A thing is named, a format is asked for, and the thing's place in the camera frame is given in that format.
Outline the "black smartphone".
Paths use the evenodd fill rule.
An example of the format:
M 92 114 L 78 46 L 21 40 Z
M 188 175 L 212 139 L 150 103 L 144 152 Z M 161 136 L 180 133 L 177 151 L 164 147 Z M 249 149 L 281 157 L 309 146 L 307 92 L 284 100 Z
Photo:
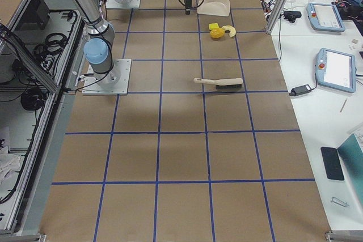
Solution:
M 344 181 L 337 149 L 332 147 L 321 147 L 320 150 L 327 178 L 329 180 Z

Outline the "teal notebook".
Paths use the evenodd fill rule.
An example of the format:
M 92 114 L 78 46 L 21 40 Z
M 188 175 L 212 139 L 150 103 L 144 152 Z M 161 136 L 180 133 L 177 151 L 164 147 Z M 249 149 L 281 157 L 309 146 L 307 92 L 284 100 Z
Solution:
M 362 133 L 351 134 L 338 148 L 338 153 L 362 202 Z

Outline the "pale melon slice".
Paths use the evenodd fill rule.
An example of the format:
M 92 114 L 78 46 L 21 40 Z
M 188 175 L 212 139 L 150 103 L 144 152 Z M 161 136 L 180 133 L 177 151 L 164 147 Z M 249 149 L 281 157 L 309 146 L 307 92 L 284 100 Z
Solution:
M 222 26 L 222 29 L 223 29 L 224 33 L 229 34 L 230 38 L 233 38 L 237 34 L 237 31 L 233 26 L 230 26 L 230 25 Z

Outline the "yellow sponge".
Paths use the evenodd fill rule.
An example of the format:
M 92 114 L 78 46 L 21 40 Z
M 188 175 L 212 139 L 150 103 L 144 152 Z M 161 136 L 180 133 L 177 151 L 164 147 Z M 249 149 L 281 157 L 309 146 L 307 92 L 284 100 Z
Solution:
M 213 29 L 219 28 L 219 25 L 218 25 L 218 23 L 209 23 L 208 28 L 210 31 L 212 31 Z

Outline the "black power adapter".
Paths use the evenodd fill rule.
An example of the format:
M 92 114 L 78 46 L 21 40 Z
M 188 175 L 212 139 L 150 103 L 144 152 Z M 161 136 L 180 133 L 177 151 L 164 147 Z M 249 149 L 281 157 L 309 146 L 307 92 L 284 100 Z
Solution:
M 308 85 L 308 84 L 305 84 L 305 85 L 301 85 L 301 86 L 298 86 L 298 87 L 294 87 L 290 90 L 290 93 L 289 95 L 290 96 L 300 96 L 300 95 L 305 95 L 305 94 L 308 94 L 312 91 L 313 89 Z

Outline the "black webcam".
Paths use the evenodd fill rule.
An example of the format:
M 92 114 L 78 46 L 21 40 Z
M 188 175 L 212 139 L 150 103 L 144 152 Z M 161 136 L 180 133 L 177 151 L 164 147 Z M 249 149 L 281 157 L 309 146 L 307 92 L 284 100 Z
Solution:
M 302 14 L 300 11 L 284 11 L 284 19 L 290 23 L 294 23 L 297 19 L 301 18 Z

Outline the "white crumpled cloth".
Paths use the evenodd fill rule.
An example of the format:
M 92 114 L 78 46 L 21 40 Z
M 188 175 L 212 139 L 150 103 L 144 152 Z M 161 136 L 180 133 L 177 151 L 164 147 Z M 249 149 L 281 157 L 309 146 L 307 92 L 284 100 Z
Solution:
M 9 147 L 1 148 L 1 183 L 9 179 L 11 175 L 20 170 L 20 156 L 9 153 Z

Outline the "orange yellow toy fruit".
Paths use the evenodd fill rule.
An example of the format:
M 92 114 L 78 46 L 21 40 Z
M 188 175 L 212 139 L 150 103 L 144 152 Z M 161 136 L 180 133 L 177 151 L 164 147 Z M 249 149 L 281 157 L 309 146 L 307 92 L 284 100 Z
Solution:
M 210 36 L 213 39 L 222 38 L 225 34 L 225 30 L 223 28 L 213 28 L 210 30 Z

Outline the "beige hand brush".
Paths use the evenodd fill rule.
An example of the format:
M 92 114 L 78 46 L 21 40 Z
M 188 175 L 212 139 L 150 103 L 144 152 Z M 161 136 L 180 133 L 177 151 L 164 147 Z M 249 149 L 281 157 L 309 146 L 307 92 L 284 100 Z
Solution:
M 228 78 L 228 79 L 203 79 L 194 78 L 194 83 L 208 84 L 216 87 L 217 90 L 241 88 L 243 84 L 242 78 Z

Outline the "far blue teach pendant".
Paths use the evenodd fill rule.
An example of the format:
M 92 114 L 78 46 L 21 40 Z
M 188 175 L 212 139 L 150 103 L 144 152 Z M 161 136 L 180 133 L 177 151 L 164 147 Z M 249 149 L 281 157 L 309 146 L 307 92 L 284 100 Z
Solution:
M 307 16 L 314 30 L 344 32 L 345 25 L 335 5 L 308 3 Z

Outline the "blue teach pendant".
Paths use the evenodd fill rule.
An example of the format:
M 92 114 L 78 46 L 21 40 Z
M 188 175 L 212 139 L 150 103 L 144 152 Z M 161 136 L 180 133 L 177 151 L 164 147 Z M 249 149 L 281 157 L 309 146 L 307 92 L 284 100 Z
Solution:
M 355 56 L 322 48 L 316 57 L 315 78 L 320 86 L 349 93 L 356 92 Z
M 308 3 L 307 16 L 314 30 L 344 32 L 345 25 L 335 5 Z

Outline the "beige plastic dustpan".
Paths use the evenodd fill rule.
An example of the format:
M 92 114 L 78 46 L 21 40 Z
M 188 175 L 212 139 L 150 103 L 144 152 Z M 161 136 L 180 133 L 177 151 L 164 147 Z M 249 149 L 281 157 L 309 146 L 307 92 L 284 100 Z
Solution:
M 230 14 L 230 0 L 199 0 L 197 13 L 228 17 Z

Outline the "near blue teach pendant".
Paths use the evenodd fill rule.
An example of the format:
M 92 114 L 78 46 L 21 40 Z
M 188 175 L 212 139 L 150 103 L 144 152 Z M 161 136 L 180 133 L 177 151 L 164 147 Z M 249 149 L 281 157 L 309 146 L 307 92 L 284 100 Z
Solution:
M 315 78 L 320 86 L 349 93 L 356 92 L 355 56 L 322 48 L 316 57 Z

